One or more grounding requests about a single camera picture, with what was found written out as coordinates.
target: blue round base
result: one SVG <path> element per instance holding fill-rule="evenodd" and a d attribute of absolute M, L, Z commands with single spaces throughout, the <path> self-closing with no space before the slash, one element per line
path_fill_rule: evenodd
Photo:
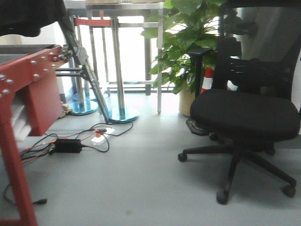
<path fill-rule="evenodd" d="M 134 121 L 138 117 L 138 111 L 132 107 L 125 107 L 123 109 L 116 107 L 109 110 L 109 119 L 111 122 Z"/>
<path fill-rule="evenodd" d="M 95 94 L 92 89 L 90 89 L 90 91 L 89 91 L 89 97 L 90 97 L 90 100 L 96 101 L 96 97 L 95 97 Z M 79 95 L 77 93 L 73 95 L 73 100 L 74 101 L 79 100 Z"/>
<path fill-rule="evenodd" d="M 70 103 L 69 106 L 73 109 L 69 112 L 70 115 L 86 115 L 95 112 L 98 109 L 97 102 L 85 100 L 84 106 L 80 107 L 79 101 Z"/>

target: chair backrest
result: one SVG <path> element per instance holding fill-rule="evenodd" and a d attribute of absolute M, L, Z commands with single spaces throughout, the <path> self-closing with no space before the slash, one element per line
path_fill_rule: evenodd
<path fill-rule="evenodd" d="M 298 0 L 232 0 L 221 5 L 213 88 L 291 98 L 301 49 Z"/>

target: power adapter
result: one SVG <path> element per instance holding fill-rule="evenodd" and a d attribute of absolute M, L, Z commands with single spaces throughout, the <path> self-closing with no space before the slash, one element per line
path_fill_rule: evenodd
<path fill-rule="evenodd" d="M 80 139 L 57 139 L 55 141 L 55 152 L 80 153 L 81 148 Z"/>

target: chair seat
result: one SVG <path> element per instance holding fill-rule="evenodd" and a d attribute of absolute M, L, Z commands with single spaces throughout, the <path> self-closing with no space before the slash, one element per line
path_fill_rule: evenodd
<path fill-rule="evenodd" d="M 281 141 L 296 137 L 300 115 L 283 98 L 210 89 L 194 100 L 192 119 L 230 139 Z"/>

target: traffic cone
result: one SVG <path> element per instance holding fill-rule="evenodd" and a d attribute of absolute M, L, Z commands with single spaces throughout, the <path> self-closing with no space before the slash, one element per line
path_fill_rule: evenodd
<path fill-rule="evenodd" d="M 213 74 L 214 74 L 214 70 L 210 69 L 209 67 L 206 68 L 204 79 L 203 79 L 203 85 L 200 93 L 203 93 L 208 89 L 211 89 Z"/>

